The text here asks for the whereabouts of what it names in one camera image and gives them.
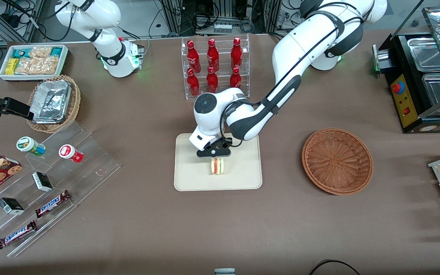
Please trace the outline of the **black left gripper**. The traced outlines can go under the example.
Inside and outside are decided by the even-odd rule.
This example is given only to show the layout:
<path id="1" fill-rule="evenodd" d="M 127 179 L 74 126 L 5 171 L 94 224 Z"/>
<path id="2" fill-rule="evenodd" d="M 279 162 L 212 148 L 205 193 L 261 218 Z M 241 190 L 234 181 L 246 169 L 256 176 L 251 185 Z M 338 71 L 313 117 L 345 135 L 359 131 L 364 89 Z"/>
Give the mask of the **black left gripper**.
<path id="1" fill-rule="evenodd" d="M 231 137 L 219 139 L 211 144 L 206 145 L 202 151 L 198 150 L 197 157 L 207 158 L 208 163 L 212 162 L 212 158 L 222 158 L 222 161 L 224 162 L 225 159 L 231 155 L 231 143 Z"/>

